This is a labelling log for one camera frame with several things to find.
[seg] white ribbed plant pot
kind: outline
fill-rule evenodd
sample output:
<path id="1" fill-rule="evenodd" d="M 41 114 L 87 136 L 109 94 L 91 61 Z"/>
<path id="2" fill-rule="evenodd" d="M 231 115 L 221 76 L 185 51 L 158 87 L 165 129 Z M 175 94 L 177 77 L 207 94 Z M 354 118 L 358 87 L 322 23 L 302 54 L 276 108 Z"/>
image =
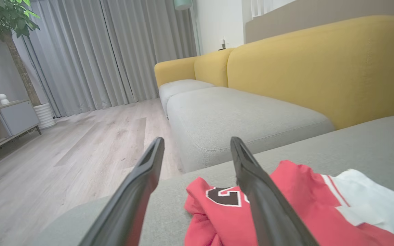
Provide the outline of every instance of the white ribbed plant pot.
<path id="1" fill-rule="evenodd" d="M 56 122 L 53 119 L 53 112 L 51 111 L 49 103 L 35 106 L 33 108 L 36 111 L 36 115 L 40 121 L 39 129 L 46 129 L 56 125 Z"/>

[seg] beige partition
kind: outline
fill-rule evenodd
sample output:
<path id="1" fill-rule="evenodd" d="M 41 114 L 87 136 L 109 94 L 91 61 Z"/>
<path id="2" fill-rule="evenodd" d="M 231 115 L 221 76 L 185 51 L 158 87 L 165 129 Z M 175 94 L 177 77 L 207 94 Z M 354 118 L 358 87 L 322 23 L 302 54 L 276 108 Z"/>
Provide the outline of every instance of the beige partition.
<path id="1" fill-rule="evenodd" d="M 368 15 L 394 15 L 394 0 L 296 0 L 246 23 L 246 43 Z"/>

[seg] curtain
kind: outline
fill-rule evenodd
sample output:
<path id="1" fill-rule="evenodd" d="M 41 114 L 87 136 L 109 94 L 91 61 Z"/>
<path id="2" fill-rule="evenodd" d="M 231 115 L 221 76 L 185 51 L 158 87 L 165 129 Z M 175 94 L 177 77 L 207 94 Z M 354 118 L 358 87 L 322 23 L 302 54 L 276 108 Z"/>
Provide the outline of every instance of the curtain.
<path id="1" fill-rule="evenodd" d="M 154 65 L 196 54 L 189 11 L 175 11 L 172 0 L 37 0 L 31 8 L 41 30 L 26 44 L 56 116 L 156 98 Z"/>

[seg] gray fabric surface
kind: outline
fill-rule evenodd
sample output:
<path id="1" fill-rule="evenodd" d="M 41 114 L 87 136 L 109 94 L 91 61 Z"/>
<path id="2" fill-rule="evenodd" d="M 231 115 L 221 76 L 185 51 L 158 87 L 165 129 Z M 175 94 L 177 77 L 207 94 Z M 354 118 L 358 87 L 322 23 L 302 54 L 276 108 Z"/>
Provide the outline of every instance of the gray fabric surface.
<path id="1" fill-rule="evenodd" d="M 156 63 L 196 55 L 189 10 L 173 0 L 35 0 L 28 45 L 61 116 L 158 97 Z"/>
<path id="2" fill-rule="evenodd" d="M 159 97 L 165 115 L 168 117 L 167 103 L 170 97 L 182 92 L 195 91 L 209 87 L 214 87 L 214 85 L 194 79 L 178 80 L 161 85 L 161 87 L 159 87 Z"/>
<path id="3" fill-rule="evenodd" d="M 394 190 L 394 117 L 363 123 L 254 155 L 271 173 L 281 160 L 336 176 L 354 168 Z M 217 187 L 234 186 L 232 162 L 163 180 L 150 196 L 140 246 L 182 246 L 191 217 L 183 209 L 186 187 L 197 177 Z M 75 246 L 105 206 L 102 198 L 65 213 L 48 226 L 35 246 Z"/>
<path id="4" fill-rule="evenodd" d="M 186 173 L 232 160 L 232 136 L 255 154 L 334 130 L 311 109 L 225 87 L 174 95 L 167 111 Z"/>

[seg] red clothing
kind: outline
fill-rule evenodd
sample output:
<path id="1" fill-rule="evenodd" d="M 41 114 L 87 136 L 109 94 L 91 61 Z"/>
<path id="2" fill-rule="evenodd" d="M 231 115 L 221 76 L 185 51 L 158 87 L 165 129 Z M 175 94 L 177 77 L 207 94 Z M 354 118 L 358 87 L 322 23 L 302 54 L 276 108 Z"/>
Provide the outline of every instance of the red clothing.
<path id="1" fill-rule="evenodd" d="M 310 167 L 282 161 L 270 177 L 321 246 L 394 246 L 394 234 L 347 222 L 322 175 Z M 250 205 L 239 187 L 216 188 L 199 177 L 186 190 L 185 209 L 193 218 L 185 246 L 258 245 Z"/>

